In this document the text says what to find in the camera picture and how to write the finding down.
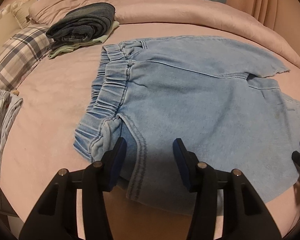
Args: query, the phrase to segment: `white plush toy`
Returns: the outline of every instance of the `white plush toy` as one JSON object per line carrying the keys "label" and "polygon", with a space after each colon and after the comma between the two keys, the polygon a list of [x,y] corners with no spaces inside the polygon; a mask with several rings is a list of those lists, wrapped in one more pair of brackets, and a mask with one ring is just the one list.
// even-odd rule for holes
{"label": "white plush toy", "polygon": [[16,9],[17,7],[25,4],[26,2],[29,2],[31,0],[18,0],[13,2],[12,4],[8,4],[6,7],[4,7],[3,9],[1,9],[0,11],[0,19],[5,16],[7,13],[9,13],[10,11]]}

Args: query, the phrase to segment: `light green garment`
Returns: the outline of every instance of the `light green garment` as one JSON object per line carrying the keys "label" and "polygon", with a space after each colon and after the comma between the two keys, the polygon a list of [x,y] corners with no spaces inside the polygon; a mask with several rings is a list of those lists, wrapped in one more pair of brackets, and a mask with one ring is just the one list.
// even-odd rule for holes
{"label": "light green garment", "polygon": [[87,41],[87,42],[79,42],[79,43],[74,43],[73,45],[64,45],[60,48],[57,48],[54,51],[51,51],[48,55],[48,59],[52,59],[54,57],[56,57],[58,54],[60,53],[69,53],[72,52],[80,47],[84,47],[84,46],[92,46],[92,45],[96,45],[96,44],[102,44],[104,43],[108,37],[110,36],[110,34],[113,32],[113,30],[115,28],[117,28],[119,26],[119,22],[113,22],[109,28],[109,30],[105,33],[105,35],[102,35],[99,38]]}

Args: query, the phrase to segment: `silver bolt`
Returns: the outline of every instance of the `silver bolt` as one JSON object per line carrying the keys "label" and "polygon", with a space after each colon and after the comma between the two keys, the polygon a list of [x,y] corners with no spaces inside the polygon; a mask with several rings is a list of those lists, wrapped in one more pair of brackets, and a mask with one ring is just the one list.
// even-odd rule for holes
{"label": "silver bolt", "polygon": [[238,170],[238,169],[234,169],[232,172],[236,176],[240,176],[242,174],[242,172],[240,170]]}
{"label": "silver bolt", "polygon": [[197,165],[200,169],[205,169],[207,167],[207,164],[204,162],[199,162]]}
{"label": "silver bolt", "polygon": [[96,161],[93,163],[93,167],[95,168],[101,168],[102,167],[102,162],[101,161]]}
{"label": "silver bolt", "polygon": [[67,170],[66,170],[66,169],[61,169],[61,170],[58,171],[58,174],[59,174],[60,176],[64,176],[64,175],[67,174]]}

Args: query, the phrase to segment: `pink comforter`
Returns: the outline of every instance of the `pink comforter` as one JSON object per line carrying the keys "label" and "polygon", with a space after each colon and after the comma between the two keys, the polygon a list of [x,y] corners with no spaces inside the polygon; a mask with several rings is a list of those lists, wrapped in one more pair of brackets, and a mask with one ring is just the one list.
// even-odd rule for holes
{"label": "pink comforter", "polygon": [[[241,27],[251,27],[248,22],[240,23]],[[106,44],[143,37],[218,35],[262,47],[251,41],[251,36],[246,39],[230,32],[191,23],[124,24],[114,31]],[[262,35],[258,35],[260,43],[266,45]],[[279,82],[282,92],[300,100],[298,55],[281,37],[276,40],[276,34],[272,35],[273,43],[280,45],[275,56],[290,69],[290,72],[277,74],[274,78]],[[59,169],[74,171],[88,165],[73,148],[74,129],[90,102],[91,82],[98,71],[101,47],[96,45],[81,48],[53,60],[45,58],[18,88],[20,96],[24,98],[24,105],[10,131],[3,153],[0,187],[22,220],[27,218],[42,191]],[[125,199],[125,193],[117,188],[104,195],[115,239],[186,238],[190,217],[129,201]],[[300,185],[295,184],[267,203],[267,207],[282,235],[285,235],[300,216]],[[83,237],[80,212],[79,207],[78,230]],[[215,237],[220,237],[221,233],[222,217],[218,217]]]}

